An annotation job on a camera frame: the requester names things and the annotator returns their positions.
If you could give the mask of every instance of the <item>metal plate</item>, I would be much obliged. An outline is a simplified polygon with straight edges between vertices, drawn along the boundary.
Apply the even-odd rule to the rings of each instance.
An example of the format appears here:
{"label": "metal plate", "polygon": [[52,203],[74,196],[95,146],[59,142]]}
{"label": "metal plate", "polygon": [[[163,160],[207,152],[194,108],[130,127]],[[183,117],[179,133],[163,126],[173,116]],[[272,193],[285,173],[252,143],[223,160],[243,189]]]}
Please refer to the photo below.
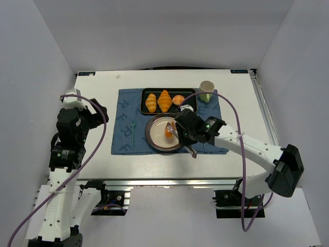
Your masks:
{"label": "metal plate", "polygon": [[157,143],[156,141],[154,141],[152,139],[152,128],[154,128],[154,124],[159,122],[159,121],[162,121],[164,119],[172,119],[174,120],[175,119],[175,115],[172,114],[172,113],[161,113],[161,114],[158,114],[154,117],[152,117],[148,123],[146,124],[145,126],[145,137],[146,137],[146,140],[148,141],[148,143],[155,149],[159,150],[159,151],[164,151],[164,152],[169,152],[169,151],[174,151],[178,148],[180,148],[180,144],[177,143],[177,144],[173,144],[172,146],[170,147],[164,147],[163,145],[160,145],[159,143]]}

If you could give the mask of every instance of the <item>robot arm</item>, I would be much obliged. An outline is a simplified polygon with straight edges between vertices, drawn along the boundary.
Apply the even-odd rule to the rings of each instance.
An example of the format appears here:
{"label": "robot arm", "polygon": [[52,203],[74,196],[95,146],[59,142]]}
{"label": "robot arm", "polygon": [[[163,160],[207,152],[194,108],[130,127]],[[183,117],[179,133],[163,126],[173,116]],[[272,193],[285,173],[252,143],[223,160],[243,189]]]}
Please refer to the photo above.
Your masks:
{"label": "robot arm", "polygon": [[[80,91],[73,89],[67,91],[66,94],[80,95]],[[102,110],[108,122],[106,108],[99,105],[95,99],[91,101]],[[83,194],[71,212],[77,176],[60,191],[56,191],[81,167],[86,152],[84,143],[89,130],[104,124],[101,114],[99,112],[92,114],[79,98],[64,98],[62,106],[57,116],[58,134],[51,142],[49,162],[49,193],[56,193],[56,195],[47,203],[43,225],[38,237],[29,240],[29,247],[81,246],[80,225],[91,215],[95,206],[103,202],[107,196],[105,184],[102,181],[89,181],[82,187]]]}
{"label": "robot arm", "polygon": [[[240,135],[224,121],[209,117],[203,121],[189,108],[184,108],[175,117],[177,134],[182,146],[197,142],[227,148],[241,154]],[[265,172],[247,178],[246,198],[274,192],[283,197],[291,197],[304,171],[299,151],[293,145],[286,148],[269,145],[250,136],[243,135],[245,157],[265,169]],[[235,184],[232,193],[240,196],[241,179]]]}

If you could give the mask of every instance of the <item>purple cable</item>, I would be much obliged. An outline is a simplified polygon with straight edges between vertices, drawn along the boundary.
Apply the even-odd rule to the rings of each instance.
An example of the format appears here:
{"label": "purple cable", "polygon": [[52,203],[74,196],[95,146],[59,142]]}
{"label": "purple cable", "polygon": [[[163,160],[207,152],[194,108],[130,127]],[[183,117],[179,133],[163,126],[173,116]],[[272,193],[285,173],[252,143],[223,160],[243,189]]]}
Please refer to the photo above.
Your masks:
{"label": "purple cable", "polygon": [[[245,146],[244,146],[244,143],[243,143],[243,138],[241,136],[241,126],[240,126],[240,120],[239,120],[239,116],[237,115],[237,111],[235,109],[235,107],[233,106],[233,104],[226,98],[224,97],[223,95],[220,95],[220,94],[217,94],[217,93],[206,93],[206,92],[198,92],[198,93],[194,93],[194,94],[191,94],[189,95],[188,97],[186,97],[186,99],[178,106],[178,108],[180,108],[189,98],[192,98],[196,95],[199,95],[199,94],[213,94],[213,95],[217,95],[219,97],[221,97],[223,100],[225,100],[232,108],[234,114],[235,114],[235,118],[236,118],[236,125],[237,125],[237,133],[240,135],[239,139],[240,139],[240,143],[241,143],[241,156],[242,156],[242,198],[245,198],[246,197],[246,154],[245,154]],[[261,207],[262,205],[262,202],[263,202],[263,199],[264,199],[264,195],[262,195],[260,201],[259,201],[259,204],[258,204],[258,207],[256,209],[256,211],[254,212],[249,224],[247,227],[245,227],[245,200],[242,200],[242,203],[241,203],[241,225],[242,225],[242,230],[244,232],[247,232],[254,219],[256,218],[258,212],[260,209],[263,209],[264,207],[266,207],[269,203],[269,201],[272,199],[272,196],[273,194],[271,194],[269,200],[266,202],[266,204]]]}
{"label": "purple cable", "polygon": [[121,206],[118,205],[118,204],[114,204],[114,203],[110,203],[110,204],[107,204],[107,205],[104,205],[104,206],[97,207],[97,208],[95,208],[95,209],[93,210],[93,212],[99,211],[99,210],[101,210],[101,209],[103,209],[103,208],[105,208],[105,207],[118,207],[118,208],[121,209],[125,214],[127,213],[127,211],[126,211],[123,207],[121,207]]}
{"label": "purple cable", "polygon": [[[76,175],[79,174],[79,172],[87,165],[87,163],[91,160],[91,158],[95,155],[96,151],[98,150],[98,148],[100,147],[100,145],[102,144],[103,142],[103,139],[104,139],[104,136],[105,136],[105,133],[106,133],[106,118],[105,118],[105,115],[104,113],[102,112],[102,110],[95,104],[93,103],[91,100],[83,97],[83,96],[80,96],[80,95],[75,95],[75,94],[64,94],[64,95],[61,95],[60,96],[61,98],[64,98],[64,97],[77,97],[77,98],[80,98],[80,99],[84,99],[86,100],[87,102],[89,102],[92,106],[94,106],[97,111],[102,115],[102,118],[103,118],[103,121],[104,121],[104,129],[103,129],[103,134],[99,140],[99,142],[97,143],[96,145],[96,148],[94,149],[94,151],[91,153],[91,155],[86,159],[86,161],[81,165],[81,167],[75,172],[72,174],[72,176],[70,176],[68,179],[66,179],[57,189],[56,191],[60,191],[65,185],[67,185]],[[56,194],[55,193],[52,193],[50,194],[50,196],[48,196],[38,207],[36,207],[19,225],[18,227],[15,229],[15,231],[13,232],[13,234],[11,235],[9,241],[8,241],[8,244],[7,244],[7,247],[11,247],[11,244],[12,244],[12,241],[14,240],[14,237],[15,235],[18,233],[18,231],[22,228],[22,226],[43,206],[45,205],[47,202],[49,202]]]}

